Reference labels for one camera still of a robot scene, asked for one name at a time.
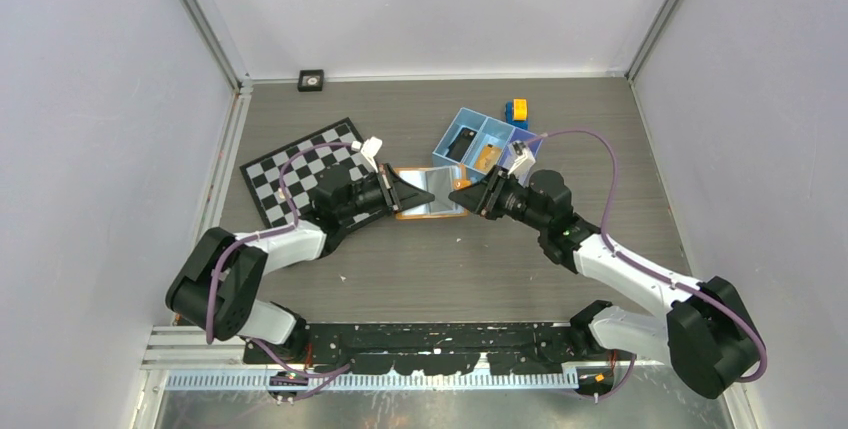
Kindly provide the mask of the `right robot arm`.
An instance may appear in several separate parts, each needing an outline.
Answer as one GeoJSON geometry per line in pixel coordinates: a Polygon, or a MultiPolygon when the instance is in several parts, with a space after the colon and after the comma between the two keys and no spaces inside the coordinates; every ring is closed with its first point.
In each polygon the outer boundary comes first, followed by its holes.
{"type": "Polygon", "coordinates": [[[679,274],[616,243],[575,211],[561,174],[540,170],[522,184],[497,167],[449,198],[486,219],[509,217],[536,230],[551,262],[643,308],[636,314],[599,302],[573,317],[570,341],[580,357],[596,359],[616,349],[655,360],[708,399],[764,375],[764,341],[729,281],[715,276],[703,282],[679,274]]]}

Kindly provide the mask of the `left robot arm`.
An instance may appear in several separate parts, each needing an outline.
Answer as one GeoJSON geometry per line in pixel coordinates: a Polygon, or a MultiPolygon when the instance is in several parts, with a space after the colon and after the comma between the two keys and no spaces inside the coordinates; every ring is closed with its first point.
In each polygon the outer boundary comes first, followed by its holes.
{"type": "Polygon", "coordinates": [[[360,214],[387,217],[433,202],[434,195],[401,178],[389,164],[354,181],[347,169],[322,171],[311,205],[294,225],[234,234],[221,227],[203,233],[165,296],[165,305],[205,330],[209,340],[260,339],[280,361],[298,361],[307,347],[299,317],[257,294],[263,277],[334,252],[360,214]]]}

